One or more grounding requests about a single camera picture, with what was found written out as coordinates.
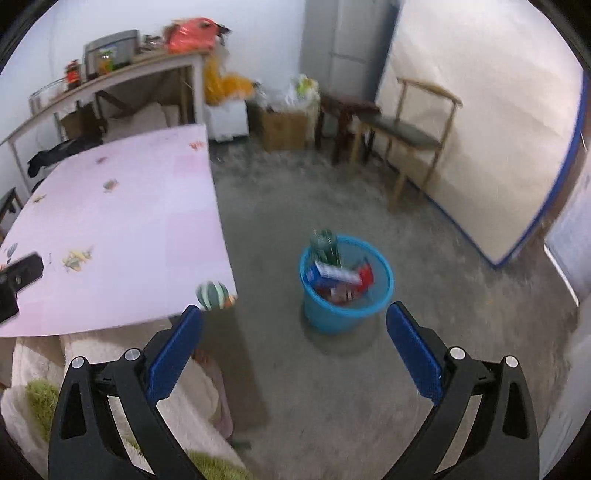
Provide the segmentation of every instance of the green fuzzy blanket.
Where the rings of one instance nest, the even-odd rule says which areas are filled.
[[[58,388],[45,379],[32,380],[27,384],[27,401],[41,436],[49,442],[51,422],[56,411]],[[139,453],[139,445],[135,439],[126,439]],[[240,468],[222,458],[211,457],[206,453],[187,451],[193,464],[207,480],[255,480],[254,476],[244,468]]]

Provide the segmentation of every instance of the yellow bag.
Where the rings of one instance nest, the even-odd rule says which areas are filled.
[[[221,76],[219,74],[219,60],[210,55],[203,67],[203,90],[205,103],[219,105],[224,100],[247,99],[254,95],[252,82],[236,73]]]

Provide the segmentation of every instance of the metal screw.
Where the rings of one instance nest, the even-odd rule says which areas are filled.
[[[72,368],[80,368],[82,365],[84,365],[84,357],[83,356],[77,356],[74,360],[72,360]]]
[[[132,362],[139,358],[139,350],[137,348],[130,348],[125,352],[125,359]]]
[[[449,354],[456,360],[464,360],[466,357],[466,352],[458,346],[452,347],[449,350]]]
[[[505,363],[509,365],[511,368],[516,368],[517,365],[519,365],[517,359],[512,355],[509,355],[507,358],[505,358]]]

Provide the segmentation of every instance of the pink cloth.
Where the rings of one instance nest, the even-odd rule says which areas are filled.
[[[86,332],[178,314],[200,306],[196,287],[209,280],[236,294],[202,125],[67,158],[19,214],[0,264],[13,244],[11,261],[37,252],[44,272],[19,292],[20,313],[0,325],[4,337]]]

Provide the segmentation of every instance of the green glass bottle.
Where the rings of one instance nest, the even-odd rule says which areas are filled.
[[[327,228],[314,230],[310,239],[310,247],[314,260],[340,267],[340,254],[336,235]]]

